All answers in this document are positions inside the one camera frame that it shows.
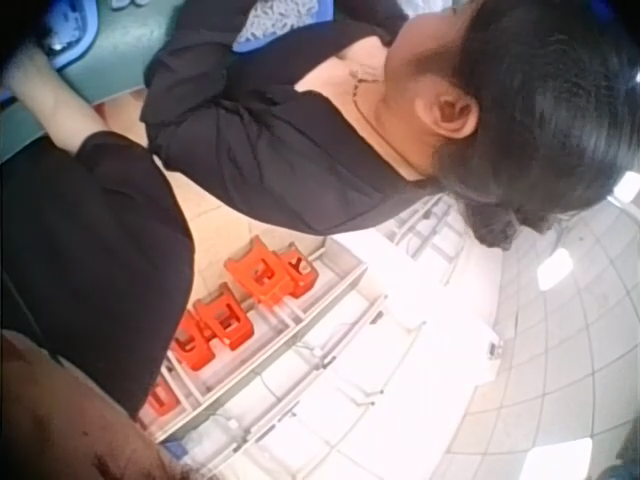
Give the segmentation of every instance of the neck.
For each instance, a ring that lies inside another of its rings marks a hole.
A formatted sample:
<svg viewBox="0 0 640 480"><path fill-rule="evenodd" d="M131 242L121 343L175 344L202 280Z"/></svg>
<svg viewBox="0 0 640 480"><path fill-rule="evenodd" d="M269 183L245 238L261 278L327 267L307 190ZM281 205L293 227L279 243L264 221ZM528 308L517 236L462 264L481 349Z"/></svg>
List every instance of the neck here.
<svg viewBox="0 0 640 480"><path fill-rule="evenodd" d="M416 138L424 137L424 131L420 132L415 125L408 125L406 120L399 118L396 109L392 108L385 97L384 83L360 85L358 102L375 128L375 133L393 150L389 155L384 155L385 160L407 180L431 177L433 171L428 159L432 156L433 149L429 148L427 142L416 142Z"/></svg>

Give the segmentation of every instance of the floor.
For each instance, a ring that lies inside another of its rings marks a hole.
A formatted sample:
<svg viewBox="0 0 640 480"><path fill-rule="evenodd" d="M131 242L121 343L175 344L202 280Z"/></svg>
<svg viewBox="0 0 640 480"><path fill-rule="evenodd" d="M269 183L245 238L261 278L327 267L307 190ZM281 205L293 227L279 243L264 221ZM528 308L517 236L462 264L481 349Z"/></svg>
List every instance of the floor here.
<svg viewBox="0 0 640 480"><path fill-rule="evenodd" d="M146 145L144 125L138 120L144 91L121 95L96 107L112 130ZM230 281L223 262L230 256L246 251L249 240L260 235L273 250L295 242L305 254L317 250L323 242L320 237L292 232L252 220L225 206L179 173L167 172L171 186L184 211L196 245L195 278L189 304L216 291L220 282ZM246 293L230 282L240 300Z"/></svg>

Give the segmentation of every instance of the plastic stool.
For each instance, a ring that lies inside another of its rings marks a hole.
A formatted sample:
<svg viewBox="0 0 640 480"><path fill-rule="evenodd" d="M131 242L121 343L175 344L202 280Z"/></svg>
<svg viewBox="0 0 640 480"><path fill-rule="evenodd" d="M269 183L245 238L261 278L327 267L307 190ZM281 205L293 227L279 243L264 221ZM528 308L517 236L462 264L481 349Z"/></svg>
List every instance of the plastic stool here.
<svg viewBox="0 0 640 480"><path fill-rule="evenodd" d="M231 350L236 350L253 336L251 320L226 283L220 284L220 295L208 303L197 300L193 308L199 320Z"/></svg>
<svg viewBox="0 0 640 480"><path fill-rule="evenodd" d="M164 417L175 410L180 405L180 401L164 377L160 375L147 398L147 404L156 412L156 415Z"/></svg>
<svg viewBox="0 0 640 480"><path fill-rule="evenodd" d="M201 323L187 310L171 342L171 351L193 371L201 370L216 358L202 330Z"/></svg>
<svg viewBox="0 0 640 480"><path fill-rule="evenodd" d="M228 259L224 267L260 303L274 307L294 289L294 283L280 258L260 237L251 239L251 250L240 260Z"/></svg>
<svg viewBox="0 0 640 480"><path fill-rule="evenodd" d="M290 243L287 248L278 255L294 283L290 295L293 298L300 298L313 288L318 281L319 273L307 257L298 250L295 243Z"/></svg>

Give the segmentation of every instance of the green table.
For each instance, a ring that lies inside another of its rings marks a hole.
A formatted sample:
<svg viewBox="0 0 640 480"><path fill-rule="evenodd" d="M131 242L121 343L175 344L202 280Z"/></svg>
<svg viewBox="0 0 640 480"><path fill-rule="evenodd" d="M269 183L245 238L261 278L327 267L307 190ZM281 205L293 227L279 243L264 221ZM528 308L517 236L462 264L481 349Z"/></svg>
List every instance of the green table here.
<svg viewBox="0 0 640 480"><path fill-rule="evenodd" d="M113 11L108 0L97 0L99 29L85 55L60 73L92 104L142 86L142 74L162 45L175 7L182 0L151 0ZM0 161L43 134L42 127L20 104L0 114Z"/></svg>

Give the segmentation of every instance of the hair bun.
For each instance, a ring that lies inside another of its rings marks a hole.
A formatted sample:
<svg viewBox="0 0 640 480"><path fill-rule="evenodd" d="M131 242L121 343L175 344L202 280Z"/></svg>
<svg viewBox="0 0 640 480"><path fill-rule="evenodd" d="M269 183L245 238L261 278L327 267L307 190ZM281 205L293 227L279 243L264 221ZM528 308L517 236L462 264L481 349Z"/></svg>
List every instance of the hair bun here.
<svg viewBox="0 0 640 480"><path fill-rule="evenodd" d="M476 240L485 247L509 250L520 223L513 210L462 202L463 217Z"/></svg>

